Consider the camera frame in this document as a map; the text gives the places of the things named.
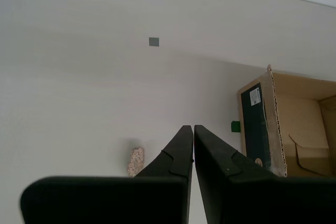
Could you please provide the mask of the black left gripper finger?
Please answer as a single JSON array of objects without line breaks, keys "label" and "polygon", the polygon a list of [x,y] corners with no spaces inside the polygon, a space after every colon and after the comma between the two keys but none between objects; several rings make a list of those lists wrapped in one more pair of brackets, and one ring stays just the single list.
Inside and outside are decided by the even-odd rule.
[{"label": "black left gripper finger", "polygon": [[202,125],[197,178],[208,223],[335,223],[335,179],[279,177]]},{"label": "black left gripper finger", "polygon": [[192,128],[185,125],[135,177],[52,176],[24,189],[25,223],[188,223]]}]

